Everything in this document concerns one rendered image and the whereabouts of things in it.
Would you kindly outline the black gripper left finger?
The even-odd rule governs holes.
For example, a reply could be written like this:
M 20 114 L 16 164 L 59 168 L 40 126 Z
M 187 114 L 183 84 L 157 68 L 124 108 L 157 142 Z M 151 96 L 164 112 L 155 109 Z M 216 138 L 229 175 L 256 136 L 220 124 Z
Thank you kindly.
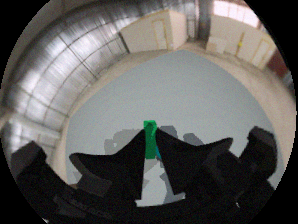
M 93 156 L 76 152 L 69 155 L 69 161 L 72 161 L 74 168 L 77 168 L 81 175 L 124 183 L 136 200 L 141 201 L 141 188 L 144 188 L 145 148 L 145 131 L 141 129 L 133 140 L 114 155 Z

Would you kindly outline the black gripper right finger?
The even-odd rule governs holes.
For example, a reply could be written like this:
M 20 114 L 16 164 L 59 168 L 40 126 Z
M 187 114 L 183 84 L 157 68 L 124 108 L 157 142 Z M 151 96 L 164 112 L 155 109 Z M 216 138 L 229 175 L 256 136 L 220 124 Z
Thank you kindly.
M 157 128 L 156 145 L 168 176 L 173 196 L 184 192 L 186 184 L 193 180 L 201 165 L 218 157 L 231 147 L 231 137 L 208 143 L 208 145 L 192 145 L 172 137 L 169 133 Z

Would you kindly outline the green rectangular post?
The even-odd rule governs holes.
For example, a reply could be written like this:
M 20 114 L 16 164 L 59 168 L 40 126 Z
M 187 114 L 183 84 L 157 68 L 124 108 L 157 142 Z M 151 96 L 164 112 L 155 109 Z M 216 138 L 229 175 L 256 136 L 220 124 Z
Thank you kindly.
M 156 120 L 144 121 L 146 139 L 145 160 L 156 159 Z

